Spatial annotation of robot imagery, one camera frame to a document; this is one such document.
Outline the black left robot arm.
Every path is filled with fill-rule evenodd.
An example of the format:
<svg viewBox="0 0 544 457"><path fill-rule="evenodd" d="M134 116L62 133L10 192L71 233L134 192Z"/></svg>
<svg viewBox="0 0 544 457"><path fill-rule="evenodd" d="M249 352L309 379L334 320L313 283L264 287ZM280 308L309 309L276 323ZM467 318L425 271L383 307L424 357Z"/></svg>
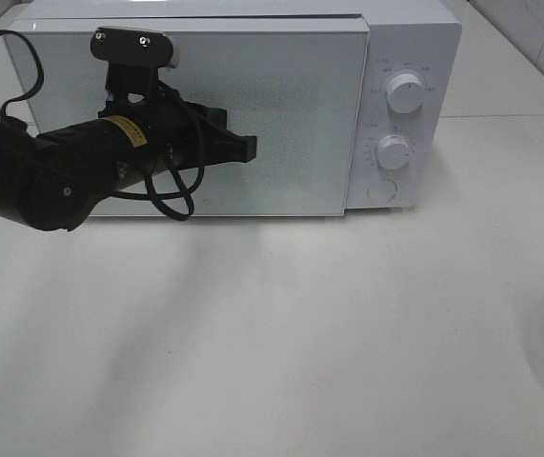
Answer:
<svg viewBox="0 0 544 457"><path fill-rule="evenodd" d="M95 119L31 135L0 111L0 217L70 231L114 198L185 221L206 167L254 159L256 138L229 131L223 109L188 102L159 79L178 59L166 34L100 27L91 54L108 65Z"/></svg>

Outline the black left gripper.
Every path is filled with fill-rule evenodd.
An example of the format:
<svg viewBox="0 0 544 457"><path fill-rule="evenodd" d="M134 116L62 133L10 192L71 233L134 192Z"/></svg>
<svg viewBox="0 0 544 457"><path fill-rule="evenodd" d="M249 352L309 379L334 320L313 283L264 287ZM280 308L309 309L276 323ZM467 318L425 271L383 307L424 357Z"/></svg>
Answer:
<svg viewBox="0 0 544 457"><path fill-rule="evenodd" d="M205 166L256 157L257 137L229 131L225 109L187 102L159 80L157 68L180 63L166 33L99 27L90 48L110 63L105 107L94 120L39 134L37 189L123 190L166 170L177 189L196 190Z"/></svg>

